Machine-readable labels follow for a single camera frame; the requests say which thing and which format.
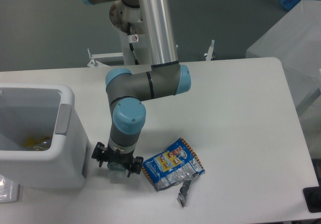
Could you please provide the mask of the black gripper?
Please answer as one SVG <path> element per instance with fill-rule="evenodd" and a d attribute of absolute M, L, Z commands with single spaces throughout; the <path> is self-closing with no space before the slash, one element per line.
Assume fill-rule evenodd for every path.
<path fill-rule="evenodd" d="M 134 151 L 129 153 L 122 153 L 120 151 L 114 151 L 110 146 L 106 146 L 98 142 L 93 150 L 91 158 L 98 162 L 99 168 L 102 167 L 104 162 L 115 162 L 121 164 L 127 171 L 127 177 L 130 177 L 132 173 L 139 175 L 142 170 L 144 158 L 141 156 L 133 157 Z"/>

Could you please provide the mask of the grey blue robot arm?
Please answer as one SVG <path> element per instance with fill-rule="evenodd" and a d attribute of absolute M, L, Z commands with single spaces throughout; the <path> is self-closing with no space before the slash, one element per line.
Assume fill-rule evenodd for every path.
<path fill-rule="evenodd" d="M 188 67 L 179 63 L 168 0 L 83 1 L 88 5 L 111 2 L 110 21 L 125 40 L 124 60 L 151 65 L 150 71 L 137 74 L 126 68 L 107 73 L 110 136 L 107 145 L 97 143 L 92 153 L 100 165 L 115 165 L 139 174 L 143 157 L 133 153 L 146 118 L 143 102 L 191 88 Z"/>

